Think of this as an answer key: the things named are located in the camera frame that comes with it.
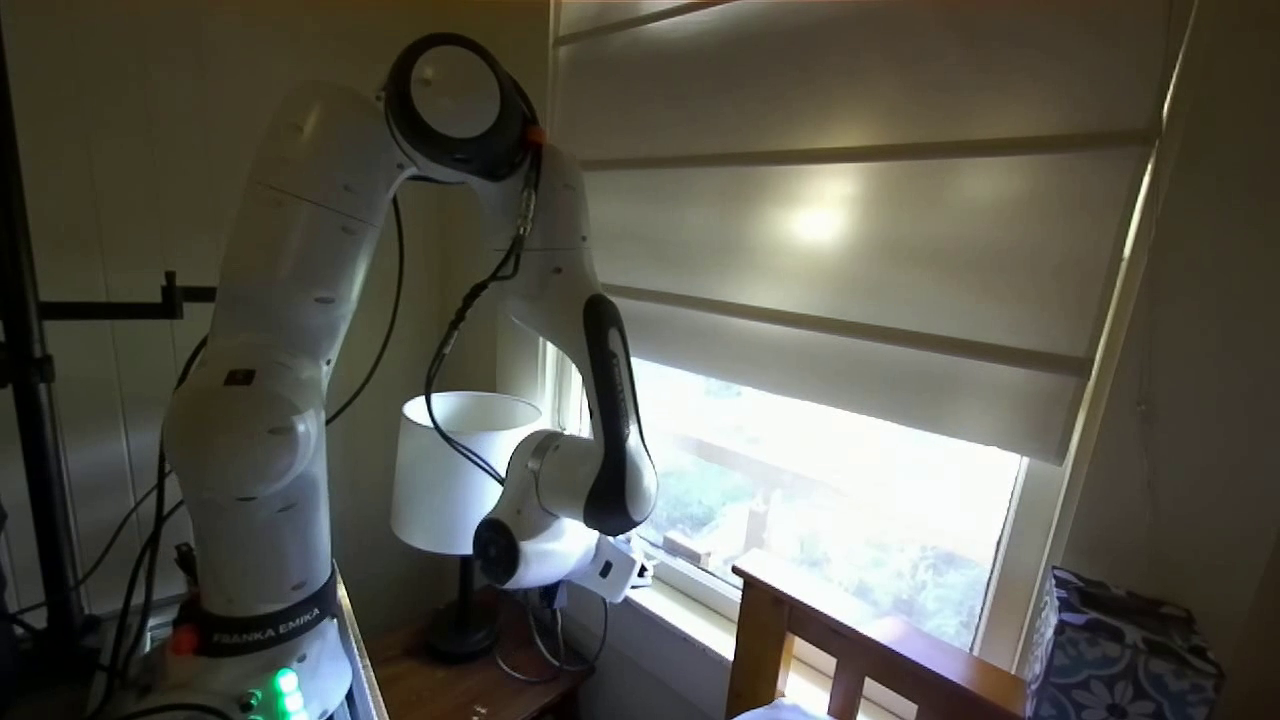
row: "black cable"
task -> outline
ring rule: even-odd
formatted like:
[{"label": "black cable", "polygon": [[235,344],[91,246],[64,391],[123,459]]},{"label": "black cable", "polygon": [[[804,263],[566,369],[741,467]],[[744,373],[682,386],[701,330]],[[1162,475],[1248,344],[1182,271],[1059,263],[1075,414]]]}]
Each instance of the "black cable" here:
[{"label": "black cable", "polygon": [[144,596],[144,606],[140,606],[140,620],[136,620],[131,631],[127,631],[127,605],[131,605],[131,591],[136,591],[136,585],[140,585],[151,550],[160,547],[166,523],[170,523],[179,509],[186,509],[186,499],[176,499],[176,503],[170,503],[170,509],[160,513],[160,519],[151,523],[144,547],[136,550],[136,559],[131,559],[131,568],[127,568],[123,605],[120,605],[120,622],[117,622],[117,631],[112,631],[112,657],[107,657],[107,663],[106,663],[107,685],[106,685],[106,694],[97,698],[97,708],[91,708],[90,715],[106,715],[106,708],[112,705],[120,679],[127,677],[127,663],[131,663],[131,657],[136,657],[136,649],[140,649],[140,634],[148,631],[148,611],[151,611],[151,606],[148,606],[148,596]]},{"label": "black cable", "polygon": [[364,395],[364,386],[371,385],[377,369],[386,362],[396,324],[400,324],[400,300],[405,300],[405,216],[400,216],[400,201],[391,197],[391,219],[396,219],[396,288],[391,288],[391,316],[386,328],[386,340],[371,353],[371,362],[364,369],[362,385],[350,391],[350,399],[339,399],[337,410],[326,414],[326,424],[337,424],[339,414],[350,414],[350,408]]},{"label": "black cable", "polygon": [[41,634],[41,629],[28,622],[26,611],[5,611],[0,622],[19,629],[26,634]]},{"label": "black cable", "polygon": [[[208,348],[208,334],[199,334],[199,340],[193,344],[193,353],[190,353],[190,358],[186,358],[186,369],[179,369],[179,375],[176,375],[176,386],[193,375],[193,369],[195,369],[195,358],[199,358],[206,348]],[[91,565],[82,572],[82,578],[72,585],[72,591],[82,591],[82,589],[107,565],[107,557],[117,550],[127,519],[148,503],[148,494],[155,494],[155,485],[144,489],[144,494],[136,494],[136,499],[127,503],[127,513],[117,519],[107,544],[91,557]],[[37,605],[26,605],[26,606],[18,606],[18,611],[8,611],[8,614],[31,614],[31,611],[41,611],[44,605],[47,605],[47,601],[37,601]]]},{"label": "black cable", "polygon": [[[91,557],[90,572],[82,572],[82,578],[72,585],[75,591],[107,565],[107,557],[117,550],[120,535],[127,532],[127,519],[151,499],[151,493],[155,493],[155,485],[127,503],[127,513],[117,519],[107,544]],[[31,614],[41,606],[44,606],[44,601],[26,605],[12,614]]]},{"label": "black cable", "polygon": [[561,611],[561,596],[566,596],[566,585],[553,589],[553,631],[558,631],[558,652],[550,649],[544,640],[544,622],[550,620],[536,620],[539,606],[529,606],[525,611],[525,622],[529,622],[529,640],[532,649],[539,652],[544,663],[553,663],[553,671],[519,671],[515,663],[504,658],[504,652],[497,649],[494,658],[504,677],[519,679],[519,685],[558,685],[561,677],[592,677],[600,666],[600,657],[606,657],[606,643],[608,643],[608,601],[595,596],[600,605],[600,631],[595,631],[595,649],[592,657],[579,657],[574,643],[568,643],[568,629],[566,629],[566,611]]},{"label": "black cable", "polygon": [[467,318],[467,313],[480,304],[480,294],[485,294],[494,285],[504,285],[504,279],[519,275],[525,238],[529,238],[529,228],[532,228],[532,219],[536,219],[539,166],[544,166],[544,160],[539,160],[539,152],[532,152],[529,177],[525,177],[525,219],[515,225],[504,255],[487,266],[487,275],[478,279],[478,285],[463,293],[462,309],[456,309],[452,318],[443,324],[443,334],[439,334],[439,344],[438,344],[438,353],[433,353],[433,362],[427,362],[427,375],[423,375],[423,408],[427,408],[427,418],[433,418],[438,437],[439,437],[456,455],[463,455],[471,467],[480,467],[480,471],[485,471],[487,480],[497,480],[497,485],[504,485],[504,475],[501,475],[478,447],[467,447],[463,438],[456,438],[456,437],[439,424],[439,414],[438,414],[438,378],[439,378],[439,373],[443,373],[443,358],[449,358],[449,353],[452,353],[456,330],[463,328],[463,318]]},{"label": "black cable", "polygon": [[195,715],[222,715],[222,720],[234,720],[234,711],[226,708],[214,708],[214,705],[151,705],[151,708],[140,708],[140,711],[127,711],[120,720],[136,720],[136,715],[170,715],[170,711],[195,711]]},{"label": "black cable", "polygon": [[[179,385],[193,375],[193,369],[195,369],[195,358],[206,354],[206,348],[208,348],[208,334],[195,340],[195,348],[190,353],[190,358],[186,358],[186,369],[179,369],[179,375],[176,375],[174,386],[179,386]],[[176,499],[174,509],[166,509],[166,480],[170,480],[170,459],[166,459],[166,447],[160,447],[160,451],[155,451],[155,485],[151,485],[151,494],[155,494],[151,532],[144,535],[144,544],[140,544],[140,550],[136,550],[136,559],[131,559],[131,568],[127,568],[127,585],[123,585],[123,596],[120,596],[120,620],[117,620],[117,631],[112,631],[107,685],[106,685],[91,715],[106,715],[106,711],[107,711],[120,679],[127,677],[127,663],[131,663],[140,640],[148,634],[148,614],[151,614],[151,601],[155,601],[155,559],[160,559],[166,523],[186,509],[186,499]],[[127,631],[127,614],[131,614],[127,606],[131,606],[131,591],[136,591],[140,578],[144,578],[140,620],[136,620],[136,629]]]}]

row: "white wall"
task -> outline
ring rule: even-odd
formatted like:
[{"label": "white wall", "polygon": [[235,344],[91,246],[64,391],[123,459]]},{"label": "white wall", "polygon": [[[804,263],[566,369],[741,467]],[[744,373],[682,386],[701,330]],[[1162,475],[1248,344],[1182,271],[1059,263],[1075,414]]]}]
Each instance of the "white wall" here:
[{"label": "white wall", "polygon": [[1198,606],[1223,715],[1278,677],[1280,6],[1207,2],[1141,328],[1111,395],[1071,565]]},{"label": "white wall", "polygon": [[[377,90],[391,56],[439,27],[485,40],[539,99],[539,0],[5,0],[18,123],[41,293],[47,300],[148,300],[160,271],[215,285],[222,246],[239,201],[257,131],[300,81]],[[379,378],[333,432],[337,550],[371,634],[386,611],[423,611],[427,559],[414,559],[386,523],[391,418],[416,386],[439,313],[485,243],[452,190],[410,186],[410,294]],[[386,328],[391,243],[379,243],[333,395],[364,373]],[[47,324],[61,362],[55,414],[64,437],[82,565],[117,515],[148,489],[170,385],[206,330],[195,309],[179,324]],[[494,385],[487,362],[463,362],[452,385]],[[26,471],[8,395],[0,402],[0,499],[12,532],[12,605],[41,601]],[[131,547],[90,589],[90,606],[120,596]]]}]

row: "white robotic arm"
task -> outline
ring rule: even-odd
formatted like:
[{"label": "white robotic arm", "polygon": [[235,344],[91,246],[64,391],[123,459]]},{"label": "white robotic arm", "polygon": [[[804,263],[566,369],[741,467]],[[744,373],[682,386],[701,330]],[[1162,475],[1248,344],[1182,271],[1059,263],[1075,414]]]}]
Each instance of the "white robotic arm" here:
[{"label": "white robotic arm", "polygon": [[351,685],[333,611],[326,395],[410,177],[467,184],[512,225],[519,190],[536,190],[508,309],[579,369],[592,402],[592,437],[536,432],[515,447],[501,509],[478,527],[480,572],[501,589],[558,585],[589,565],[595,532],[654,513],[630,340],[586,252],[579,177],[480,42],[423,35],[391,64],[386,110],[303,89],[252,162],[208,348],[166,414],[195,527],[199,596],[176,629],[190,694],[245,708],[239,686],[285,663],[307,715],[329,715]]}]

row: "wooden chair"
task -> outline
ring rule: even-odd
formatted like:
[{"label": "wooden chair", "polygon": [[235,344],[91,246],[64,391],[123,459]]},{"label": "wooden chair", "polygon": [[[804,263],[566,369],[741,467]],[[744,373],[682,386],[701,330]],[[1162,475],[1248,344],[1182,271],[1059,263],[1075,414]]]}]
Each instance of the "wooden chair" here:
[{"label": "wooden chair", "polygon": [[812,606],[764,578],[759,565],[741,565],[744,601],[727,677],[727,715],[764,708],[782,694],[796,634],[836,658],[828,711],[855,720],[866,679],[915,705],[921,720],[1013,720],[1025,715],[1025,679],[958,652],[899,620],[875,629]]}]

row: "desk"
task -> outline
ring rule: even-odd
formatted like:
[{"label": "desk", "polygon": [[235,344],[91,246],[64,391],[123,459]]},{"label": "desk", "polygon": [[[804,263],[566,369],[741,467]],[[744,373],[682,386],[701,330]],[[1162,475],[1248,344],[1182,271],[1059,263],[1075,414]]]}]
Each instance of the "desk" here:
[{"label": "desk", "polygon": [[512,666],[529,677],[553,677],[525,685],[508,677],[497,657],[467,663],[438,663],[421,649],[396,652],[377,666],[391,720],[576,720],[579,677],[558,671],[529,640],[525,622],[504,629],[497,649]]}]

